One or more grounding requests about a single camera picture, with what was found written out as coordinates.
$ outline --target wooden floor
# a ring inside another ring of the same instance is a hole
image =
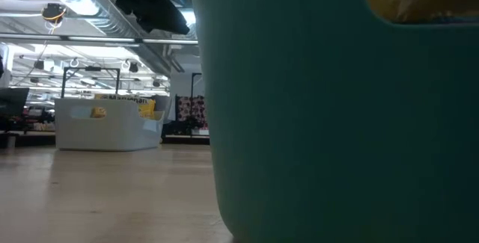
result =
[[[229,243],[210,148],[0,153],[0,242]]]

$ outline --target store fixture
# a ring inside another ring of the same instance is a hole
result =
[[[175,95],[175,120],[165,125],[164,142],[170,144],[209,144],[210,132],[206,119],[204,89],[198,90],[201,73],[192,73],[189,96]]]
[[[15,147],[19,134],[11,131],[25,129],[22,113],[27,96],[28,88],[0,90],[0,147]]]
[[[65,67],[64,72],[63,72],[63,81],[61,83],[61,95],[60,95],[61,98],[65,97],[65,85],[66,85],[68,79],[70,79],[71,76],[74,76],[75,73],[78,70],[84,70],[84,71],[90,71],[90,72],[99,72],[99,71],[102,71],[102,70],[105,70],[107,72],[108,71],[115,71],[117,73],[115,94],[118,93],[118,88],[119,88],[119,85],[120,85],[120,69],[119,68],[92,67],[92,66],[89,66],[89,67]]]
[[[65,67],[62,97],[67,74],[71,70],[117,72],[101,67]],[[101,116],[93,115],[101,110]],[[138,103],[113,99],[57,99],[55,101],[56,144],[62,150],[129,151],[158,147],[162,135],[163,111],[154,112],[154,120],[140,117]]]

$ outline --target teal plastic container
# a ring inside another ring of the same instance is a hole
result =
[[[479,30],[365,0],[192,0],[239,242],[479,242]]]

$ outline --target fluorescent light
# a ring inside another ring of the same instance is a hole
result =
[[[52,101],[27,101],[28,104],[49,104],[54,105],[55,103]]]
[[[124,46],[129,48],[138,48],[140,44],[105,43],[105,46]]]
[[[49,82],[51,82],[51,83],[53,83],[53,84],[56,84],[56,85],[61,85],[60,82],[56,82],[56,81],[54,81],[54,80],[52,80],[52,79],[49,79]]]
[[[116,81],[117,78],[98,78],[98,80],[114,80],[114,81]],[[120,78],[120,81],[135,81],[135,78]]]
[[[69,73],[70,75],[73,75],[73,76],[77,76],[77,77],[79,77],[79,78],[83,78],[83,75],[82,75],[82,74],[78,74],[78,72],[75,73],[75,72],[72,71],[72,70],[68,70],[67,73]]]
[[[37,86],[32,86],[28,87],[30,90],[61,90],[61,87],[37,87]]]
[[[93,79],[80,79],[80,82],[83,82],[85,84],[88,84],[88,85],[95,85],[97,82],[94,81]]]
[[[99,81],[97,81],[97,85],[103,86],[103,87],[107,87],[107,88],[109,88],[109,89],[114,89],[114,88],[115,88],[115,87],[112,87],[112,86],[110,86],[110,85],[108,85],[108,84],[105,84],[105,83],[99,82]]]

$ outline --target black ceiling fixture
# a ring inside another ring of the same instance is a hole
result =
[[[57,25],[63,20],[63,16],[66,12],[67,10],[60,4],[48,3],[46,7],[42,9],[42,17],[47,22]]]
[[[116,0],[125,14],[135,14],[137,23],[146,31],[153,29],[188,34],[189,28],[181,12],[170,0]]]
[[[136,63],[136,62],[130,63],[128,70],[129,70],[131,73],[137,73],[137,72],[138,72],[138,63]]]
[[[159,79],[154,79],[153,80],[153,86],[154,87],[159,87],[159,86],[161,86],[161,84],[162,84],[161,80],[159,80]]]
[[[42,70],[45,68],[45,61],[43,60],[38,60],[33,63],[33,67],[39,70]]]

